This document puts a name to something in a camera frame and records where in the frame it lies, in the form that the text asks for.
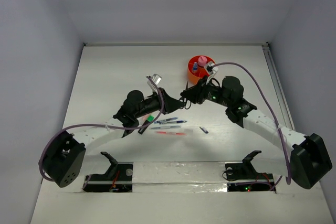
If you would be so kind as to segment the black handled scissors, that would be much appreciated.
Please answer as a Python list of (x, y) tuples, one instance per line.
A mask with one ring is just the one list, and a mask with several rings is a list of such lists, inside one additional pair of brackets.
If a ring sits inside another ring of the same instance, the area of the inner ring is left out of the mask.
[[(181, 93), (183, 93), (187, 89), (188, 89), (188, 81), (186, 82), (185, 89)], [(191, 108), (192, 103), (190, 101), (188, 101), (188, 99), (185, 98), (183, 95), (181, 95), (181, 97), (179, 98), (179, 101), (181, 101), (183, 103), (183, 105), (180, 107), (180, 109), (189, 110)]]

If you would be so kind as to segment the small blue spray bottle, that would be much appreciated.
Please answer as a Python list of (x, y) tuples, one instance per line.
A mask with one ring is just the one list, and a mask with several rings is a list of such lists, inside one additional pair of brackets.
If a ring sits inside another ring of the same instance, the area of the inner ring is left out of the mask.
[(197, 71), (198, 71), (198, 63), (197, 63), (197, 62), (195, 62), (195, 63), (193, 64), (192, 71), (193, 71), (194, 73), (197, 73)]

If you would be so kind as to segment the pink capped clear tube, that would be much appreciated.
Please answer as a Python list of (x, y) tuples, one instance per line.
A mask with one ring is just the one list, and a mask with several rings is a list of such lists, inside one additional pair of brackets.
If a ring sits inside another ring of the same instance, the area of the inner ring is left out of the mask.
[(197, 60), (197, 64), (200, 67), (204, 67), (207, 64), (207, 58), (205, 56), (199, 56), (199, 58)]

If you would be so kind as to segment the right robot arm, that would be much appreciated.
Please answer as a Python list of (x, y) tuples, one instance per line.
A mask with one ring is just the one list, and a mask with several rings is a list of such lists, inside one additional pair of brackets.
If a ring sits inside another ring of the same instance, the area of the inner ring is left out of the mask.
[(312, 188), (332, 169), (332, 162), (322, 137), (305, 135), (291, 130), (263, 114), (243, 97), (244, 88), (236, 77), (228, 76), (222, 85), (214, 86), (204, 77), (181, 92), (181, 96), (194, 104), (209, 100), (225, 106), (228, 119), (251, 131), (284, 151), (283, 157), (256, 158), (254, 151), (245, 158), (241, 171), (248, 178), (260, 172), (291, 178), (304, 189)]

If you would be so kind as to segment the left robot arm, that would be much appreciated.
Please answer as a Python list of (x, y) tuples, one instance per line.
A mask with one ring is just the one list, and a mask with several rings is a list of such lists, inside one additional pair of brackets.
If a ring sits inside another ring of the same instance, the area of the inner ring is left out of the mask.
[(128, 136), (144, 128), (138, 119), (146, 114), (172, 113), (184, 105), (183, 101), (170, 97), (159, 88), (152, 95), (144, 97), (139, 90), (128, 93), (123, 105), (113, 116), (121, 126), (104, 124), (83, 124), (83, 131), (69, 133), (68, 126), (56, 133), (43, 150), (38, 162), (39, 171), (45, 180), (56, 183), (60, 188), (69, 186), (78, 176), (88, 179), (113, 179), (117, 172), (117, 161), (103, 145), (109, 141)]

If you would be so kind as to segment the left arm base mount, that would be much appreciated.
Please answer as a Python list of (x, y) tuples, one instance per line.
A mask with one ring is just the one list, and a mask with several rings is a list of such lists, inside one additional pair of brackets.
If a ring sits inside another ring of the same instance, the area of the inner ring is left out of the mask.
[(133, 163), (119, 163), (107, 152), (100, 152), (110, 166), (103, 174), (85, 177), (82, 190), (87, 193), (131, 193), (133, 191)]

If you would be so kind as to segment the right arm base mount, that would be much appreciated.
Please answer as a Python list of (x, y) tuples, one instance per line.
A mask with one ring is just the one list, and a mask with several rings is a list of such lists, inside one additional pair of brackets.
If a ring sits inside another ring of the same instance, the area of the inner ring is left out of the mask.
[(226, 163), (222, 177), (227, 181), (228, 192), (276, 191), (272, 174), (258, 173), (252, 160), (261, 151), (253, 151), (241, 162)]

